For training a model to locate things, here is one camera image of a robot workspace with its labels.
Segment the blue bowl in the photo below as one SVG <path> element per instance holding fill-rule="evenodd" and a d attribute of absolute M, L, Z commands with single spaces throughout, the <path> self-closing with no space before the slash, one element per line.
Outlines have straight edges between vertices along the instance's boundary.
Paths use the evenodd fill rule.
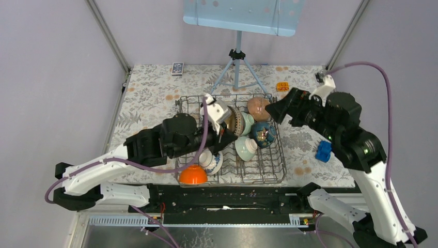
<path fill-rule="evenodd" d="M 256 141 L 260 148 L 267 148 L 277 138 L 277 130 L 268 122 L 256 122 L 251 127 L 250 137 Z"/>

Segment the light blue music stand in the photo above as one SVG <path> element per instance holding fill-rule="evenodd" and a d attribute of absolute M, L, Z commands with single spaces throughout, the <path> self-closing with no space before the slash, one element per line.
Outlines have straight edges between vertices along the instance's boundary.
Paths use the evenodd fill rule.
<path fill-rule="evenodd" d="M 304 0 L 184 0 L 183 19 L 186 23 L 237 30 L 236 50 L 231 50 L 231 59 L 214 83 L 211 93 L 218 84 L 233 86 L 235 89 L 258 84 L 265 93 L 268 93 L 244 53 L 241 52 L 242 31 L 292 36 L 295 34 L 303 6 Z M 256 79 L 255 83 L 239 86 L 241 59 Z M 233 61 L 236 66 L 234 85 L 222 83 L 222 77 Z"/>

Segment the dish rack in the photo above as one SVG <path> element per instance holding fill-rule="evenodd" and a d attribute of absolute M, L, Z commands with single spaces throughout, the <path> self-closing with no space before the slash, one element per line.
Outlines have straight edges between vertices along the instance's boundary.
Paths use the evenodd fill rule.
<path fill-rule="evenodd" d="M 253 97 L 262 97 L 269 102 L 276 102 L 276 97 L 271 94 L 238 94 L 238 95 L 213 95 L 220 98 L 229 106 L 234 106 L 242 112 L 248 113 L 246 103 Z M 178 113 L 187 113 L 196 119 L 198 127 L 202 126 L 199 109 L 202 104 L 203 96 L 183 96 L 175 101 Z M 236 152 L 234 142 L 229 144 L 222 154 L 224 162 L 218 173 L 208 176 L 208 181 L 203 184 L 190 185 L 180 183 L 182 187 L 213 187 L 225 185 L 245 185 L 245 184 L 274 184 L 281 183 L 287 173 L 281 136 L 277 123 L 271 118 L 268 120 L 277 131 L 277 138 L 270 147 L 257 149 L 257 154 L 248 162 L 243 161 Z M 178 157 L 175 168 L 187 164 L 195 155 L 195 152 Z M 180 173 L 175 173 L 178 181 Z"/>

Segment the deck of cards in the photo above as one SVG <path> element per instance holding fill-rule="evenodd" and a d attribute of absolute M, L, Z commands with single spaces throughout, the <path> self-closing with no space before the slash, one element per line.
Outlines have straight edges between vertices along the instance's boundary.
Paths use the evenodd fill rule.
<path fill-rule="evenodd" d="M 184 70 L 184 63 L 172 64 L 172 76 L 182 76 L 183 70 Z"/>

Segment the leaf pattern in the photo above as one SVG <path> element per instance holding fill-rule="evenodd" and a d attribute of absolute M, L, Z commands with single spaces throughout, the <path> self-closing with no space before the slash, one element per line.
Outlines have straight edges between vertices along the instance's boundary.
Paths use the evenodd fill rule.
<path fill-rule="evenodd" d="M 110 149 L 116 148 L 125 139 L 142 129 L 153 128 L 163 119 L 171 118 L 179 109 L 175 101 L 183 96 L 197 96 L 210 92 L 213 84 L 225 66 L 186 65 L 183 76 L 171 76 L 171 66 L 136 65 L 127 86 L 127 92 L 121 106 L 112 135 Z M 276 83 L 286 81 L 289 87 L 313 91 L 318 83 L 314 73 L 322 70 L 321 66 L 253 66 L 268 92 L 281 99 L 286 92 L 277 92 Z M 222 82 L 234 84 L 234 67 L 224 75 Z M 240 67 L 239 85 L 255 82 L 246 66 Z M 234 94 L 262 93 L 258 86 L 234 89 L 231 86 L 218 85 L 214 94 L 222 95 L 224 101 L 232 99 Z M 318 133 L 308 127 L 295 128 L 288 124 L 286 117 L 279 125 L 283 144 L 283 153 L 287 175 L 277 186 L 300 187 L 315 182 L 323 187 L 354 187 L 353 178 L 337 158 L 332 154 L 327 162 L 315 159 L 318 144 L 324 140 Z M 245 177 L 240 177 L 235 164 L 223 165 L 222 174 L 213 177 L 219 183 L 243 182 L 260 177 L 257 165 L 248 165 Z M 168 160 L 166 165 L 157 168 L 175 168 L 175 161 Z M 174 174 L 135 171 L 114 180 L 119 183 L 158 183 L 177 184 Z"/>

